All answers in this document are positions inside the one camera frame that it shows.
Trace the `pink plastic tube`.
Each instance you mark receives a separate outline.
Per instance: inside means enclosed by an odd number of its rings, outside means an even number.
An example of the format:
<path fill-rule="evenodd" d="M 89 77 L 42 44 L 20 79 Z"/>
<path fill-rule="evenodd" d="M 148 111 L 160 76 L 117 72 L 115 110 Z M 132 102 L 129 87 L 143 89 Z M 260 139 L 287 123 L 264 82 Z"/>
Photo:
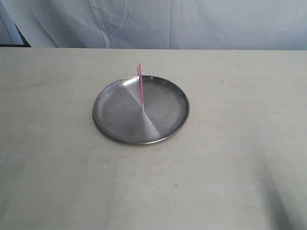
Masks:
<path fill-rule="evenodd" d="M 144 92 L 143 92 L 142 66 L 141 66 L 141 63 L 139 63 L 138 70 L 139 70 L 139 81 L 140 81 L 140 92 L 141 92 L 142 110 L 144 111 L 145 107 L 144 107 Z"/>

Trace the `round stainless steel plate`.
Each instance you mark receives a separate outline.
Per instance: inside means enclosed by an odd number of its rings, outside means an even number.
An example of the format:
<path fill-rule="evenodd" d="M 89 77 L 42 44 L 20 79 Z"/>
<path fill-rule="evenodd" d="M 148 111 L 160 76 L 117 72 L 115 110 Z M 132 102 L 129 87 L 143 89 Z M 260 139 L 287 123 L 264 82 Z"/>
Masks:
<path fill-rule="evenodd" d="M 139 76 L 117 80 L 97 96 L 92 110 L 96 127 L 113 140 L 136 145 L 165 140 L 186 123 L 189 101 L 173 82 L 144 75 L 142 110 Z"/>

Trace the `white backdrop cloth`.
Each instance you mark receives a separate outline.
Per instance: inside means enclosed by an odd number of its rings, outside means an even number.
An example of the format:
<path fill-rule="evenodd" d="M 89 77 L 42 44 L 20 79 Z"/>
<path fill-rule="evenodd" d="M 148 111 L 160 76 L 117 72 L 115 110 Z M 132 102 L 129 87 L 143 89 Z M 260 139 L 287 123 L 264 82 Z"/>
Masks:
<path fill-rule="evenodd" d="M 304 0 L 4 0 L 32 47 L 305 50 Z"/>

